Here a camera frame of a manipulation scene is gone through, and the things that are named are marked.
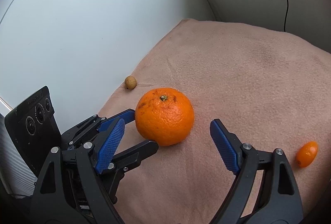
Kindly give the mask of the pink table cloth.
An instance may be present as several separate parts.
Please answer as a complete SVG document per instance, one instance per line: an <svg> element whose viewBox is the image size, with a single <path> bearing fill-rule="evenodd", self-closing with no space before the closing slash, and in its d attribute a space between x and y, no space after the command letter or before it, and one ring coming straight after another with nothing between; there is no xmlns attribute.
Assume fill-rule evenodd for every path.
<svg viewBox="0 0 331 224"><path fill-rule="evenodd" d="M125 223L209 223L229 191L228 171L209 134L218 118L257 150L284 150L309 213L330 181L330 54L289 33L242 23L181 21L100 110L135 108L149 90L170 87L191 101L195 123L181 143L161 147L121 180L115 205ZM309 141L315 160L298 167Z"/></svg>

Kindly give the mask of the large orange with stem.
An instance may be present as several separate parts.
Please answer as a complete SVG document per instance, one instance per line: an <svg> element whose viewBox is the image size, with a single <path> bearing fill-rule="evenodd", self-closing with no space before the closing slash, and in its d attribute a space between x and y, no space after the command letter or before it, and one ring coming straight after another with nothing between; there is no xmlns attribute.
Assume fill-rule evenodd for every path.
<svg viewBox="0 0 331 224"><path fill-rule="evenodd" d="M163 147L185 140L191 132L194 120L190 100L172 88L148 91L135 109L135 124L139 134Z"/></svg>

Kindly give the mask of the small kumquat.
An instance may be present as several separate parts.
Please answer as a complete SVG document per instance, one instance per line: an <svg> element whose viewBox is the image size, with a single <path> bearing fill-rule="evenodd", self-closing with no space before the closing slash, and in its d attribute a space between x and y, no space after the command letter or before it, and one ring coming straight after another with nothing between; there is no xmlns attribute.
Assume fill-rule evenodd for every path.
<svg viewBox="0 0 331 224"><path fill-rule="evenodd" d="M296 154L295 160L300 168L308 167L315 160L318 153L318 144L315 141L309 141L304 144Z"/></svg>

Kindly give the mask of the brown longan fruit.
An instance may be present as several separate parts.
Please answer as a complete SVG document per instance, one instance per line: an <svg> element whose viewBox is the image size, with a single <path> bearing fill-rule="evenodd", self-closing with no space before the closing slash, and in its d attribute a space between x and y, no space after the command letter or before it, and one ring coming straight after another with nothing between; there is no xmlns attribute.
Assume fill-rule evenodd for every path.
<svg viewBox="0 0 331 224"><path fill-rule="evenodd" d="M137 86L137 80L133 75L126 77L124 83L129 90L133 90Z"/></svg>

